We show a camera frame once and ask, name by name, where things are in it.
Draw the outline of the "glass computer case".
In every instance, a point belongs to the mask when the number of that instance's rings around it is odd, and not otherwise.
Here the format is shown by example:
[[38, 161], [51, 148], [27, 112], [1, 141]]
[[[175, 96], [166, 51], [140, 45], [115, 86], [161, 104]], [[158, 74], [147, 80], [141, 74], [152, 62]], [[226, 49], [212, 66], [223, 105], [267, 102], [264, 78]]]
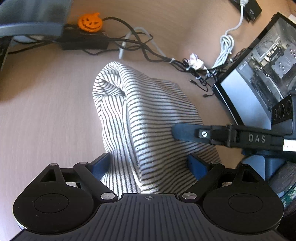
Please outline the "glass computer case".
[[237, 125], [271, 128], [273, 107], [295, 90], [295, 23], [273, 15], [214, 85]]

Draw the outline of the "crumpled white paper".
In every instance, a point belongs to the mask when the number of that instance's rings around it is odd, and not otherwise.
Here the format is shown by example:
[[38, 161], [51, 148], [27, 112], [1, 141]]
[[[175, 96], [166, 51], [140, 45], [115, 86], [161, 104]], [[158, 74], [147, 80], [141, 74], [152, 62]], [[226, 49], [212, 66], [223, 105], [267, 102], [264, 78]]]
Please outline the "crumpled white paper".
[[197, 54], [192, 53], [188, 59], [188, 65], [194, 70], [205, 70], [204, 62], [198, 58]]

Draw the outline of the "black power adapter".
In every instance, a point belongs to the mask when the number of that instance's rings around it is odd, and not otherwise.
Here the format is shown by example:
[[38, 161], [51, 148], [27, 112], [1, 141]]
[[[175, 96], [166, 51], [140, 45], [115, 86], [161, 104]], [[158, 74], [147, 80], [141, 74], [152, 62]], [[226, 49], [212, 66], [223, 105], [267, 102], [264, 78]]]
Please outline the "black power adapter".
[[105, 32], [85, 32], [80, 29], [65, 29], [56, 40], [63, 50], [106, 50], [109, 45]]

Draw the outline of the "striped beige shirt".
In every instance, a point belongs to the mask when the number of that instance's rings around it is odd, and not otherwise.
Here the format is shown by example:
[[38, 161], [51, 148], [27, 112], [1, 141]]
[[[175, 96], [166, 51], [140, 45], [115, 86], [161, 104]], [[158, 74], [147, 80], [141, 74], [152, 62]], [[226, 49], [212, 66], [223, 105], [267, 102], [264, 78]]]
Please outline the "striped beige shirt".
[[177, 123], [202, 124], [177, 84], [111, 62], [95, 78], [92, 96], [104, 147], [111, 155], [101, 181], [118, 196], [179, 194], [197, 181], [187, 167], [189, 154], [207, 163], [220, 162], [214, 146], [173, 138], [171, 129]]

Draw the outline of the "black wall socket strip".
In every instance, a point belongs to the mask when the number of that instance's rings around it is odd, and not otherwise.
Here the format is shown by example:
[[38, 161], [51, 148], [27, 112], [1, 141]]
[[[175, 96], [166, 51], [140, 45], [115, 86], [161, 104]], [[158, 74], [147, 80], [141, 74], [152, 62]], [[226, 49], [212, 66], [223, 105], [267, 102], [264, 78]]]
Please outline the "black wall socket strip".
[[[239, 11], [240, 11], [240, 1], [238, 0], [229, 0]], [[244, 7], [243, 18], [249, 22], [255, 22], [262, 12], [261, 7], [259, 6], [256, 0], [249, 0]]]

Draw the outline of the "orange pumpkin figurine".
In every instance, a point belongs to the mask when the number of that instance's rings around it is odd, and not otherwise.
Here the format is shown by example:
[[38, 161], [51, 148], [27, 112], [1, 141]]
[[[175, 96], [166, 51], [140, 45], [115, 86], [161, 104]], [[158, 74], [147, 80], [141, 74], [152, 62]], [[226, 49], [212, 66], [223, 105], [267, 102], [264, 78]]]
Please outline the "orange pumpkin figurine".
[[84, 14], [78, 19], [78, 27], [81, 30], [90, 33], [96, 33], [101, 30], [103, 21], [99, 17], [100, 13]]

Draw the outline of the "curved computer monitor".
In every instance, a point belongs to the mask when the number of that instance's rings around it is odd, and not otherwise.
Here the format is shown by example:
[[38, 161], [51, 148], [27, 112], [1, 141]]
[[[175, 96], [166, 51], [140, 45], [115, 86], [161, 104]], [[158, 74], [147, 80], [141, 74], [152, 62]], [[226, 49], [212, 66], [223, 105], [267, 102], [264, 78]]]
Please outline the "curved computer monitor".
[[1, 1], [1, 37], [60, 37], [71, 5], [70, 0]]

